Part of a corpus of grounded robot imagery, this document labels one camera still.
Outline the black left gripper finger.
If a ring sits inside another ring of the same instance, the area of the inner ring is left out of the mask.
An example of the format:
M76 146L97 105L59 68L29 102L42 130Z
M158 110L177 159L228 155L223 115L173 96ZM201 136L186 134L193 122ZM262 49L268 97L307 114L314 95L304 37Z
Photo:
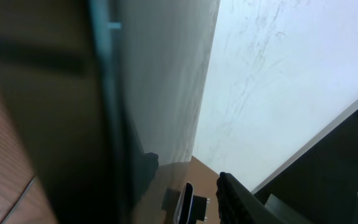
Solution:
M283 224L232 174L216 181L220 224Z

